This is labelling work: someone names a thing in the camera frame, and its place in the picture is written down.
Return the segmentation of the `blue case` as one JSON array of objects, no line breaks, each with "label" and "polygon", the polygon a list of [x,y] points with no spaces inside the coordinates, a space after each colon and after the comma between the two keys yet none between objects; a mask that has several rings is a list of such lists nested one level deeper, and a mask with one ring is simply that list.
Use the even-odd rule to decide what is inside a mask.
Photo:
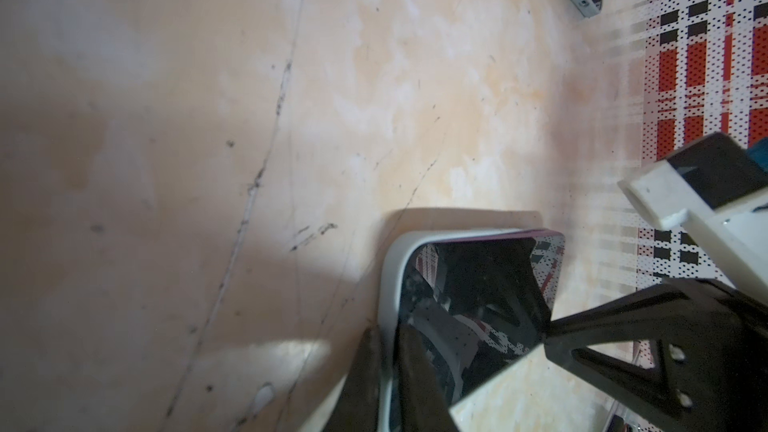
[{"label": "blue case", "polygon": [[543,232],[535,229],[464,229],[420,230],[400,235],[388,248],[382,264],[378,299],[377,325],[382,341],[382,372],[379,387],[377,431],[390,431],[389,419],[394,376],[394,351],[398,328],[400,297],[406,265],[413,253],[422,245],[433,242],[471,242],[523,237]]}]

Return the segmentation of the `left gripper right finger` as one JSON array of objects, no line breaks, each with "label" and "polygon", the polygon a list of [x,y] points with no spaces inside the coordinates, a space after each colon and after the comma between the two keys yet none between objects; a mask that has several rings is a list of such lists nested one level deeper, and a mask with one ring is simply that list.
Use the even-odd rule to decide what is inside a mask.
[{"label": "left gripper right finger", "polygon": [[427,359],[421,335],[405,323],[398,326],[397,370],[402,430],[458,432]]}]

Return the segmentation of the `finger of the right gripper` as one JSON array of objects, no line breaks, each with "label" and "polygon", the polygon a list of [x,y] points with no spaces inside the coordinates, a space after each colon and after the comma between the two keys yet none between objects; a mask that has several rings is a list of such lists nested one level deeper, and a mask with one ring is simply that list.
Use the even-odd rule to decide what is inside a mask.
[{"label": "finger of the right gripper", "polygon": [[767,307],[671,279],[551,323],[546,357],[663,431],[767,428]]}]

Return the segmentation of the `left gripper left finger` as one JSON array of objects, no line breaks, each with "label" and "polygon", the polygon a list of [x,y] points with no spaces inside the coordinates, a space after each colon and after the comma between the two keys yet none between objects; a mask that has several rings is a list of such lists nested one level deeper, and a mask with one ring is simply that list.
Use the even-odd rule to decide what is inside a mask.
[{"label": "left gripper left finger", "polygon": [[351,368],[324,431],[377,430],[382,349],[379,327],[368,327],[362,334]]}]

